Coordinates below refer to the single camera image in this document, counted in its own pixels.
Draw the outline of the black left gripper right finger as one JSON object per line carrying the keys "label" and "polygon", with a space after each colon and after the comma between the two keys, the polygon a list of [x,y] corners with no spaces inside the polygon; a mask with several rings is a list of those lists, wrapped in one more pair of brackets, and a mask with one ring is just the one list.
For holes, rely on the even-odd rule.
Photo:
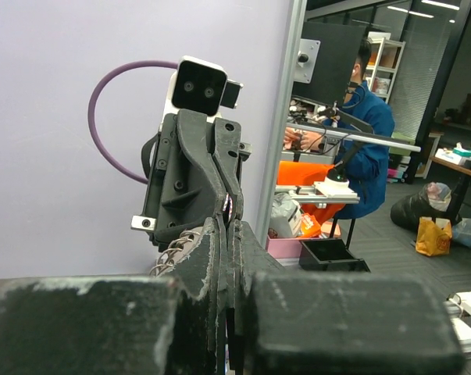
{"label": "black left gripper right finger", "polygon": [[285,269],[227,228],[227,345],[238,374],[460,374],[443,303],[414,277]]}

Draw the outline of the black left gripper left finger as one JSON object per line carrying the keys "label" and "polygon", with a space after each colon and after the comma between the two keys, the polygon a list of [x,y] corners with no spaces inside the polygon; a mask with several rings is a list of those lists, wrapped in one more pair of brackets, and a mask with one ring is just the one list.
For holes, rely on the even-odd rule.
{"label": "black left gripper left finger", "polygon": [[0,374],[222,374],[223,225],[158,276],[42,277],[0,290]]}

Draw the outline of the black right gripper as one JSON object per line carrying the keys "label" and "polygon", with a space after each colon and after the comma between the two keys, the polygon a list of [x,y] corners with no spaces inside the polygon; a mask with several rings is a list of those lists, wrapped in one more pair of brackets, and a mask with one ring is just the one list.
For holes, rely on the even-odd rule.
{"label": "black right gripper", "polygon": [[144,209],[132,228],[155,246],[166,246],[208,218],[224,226],[244,212],[241,164],[250,148],[241,142],[241,125],[181,109],[168,124],[156,152]]}

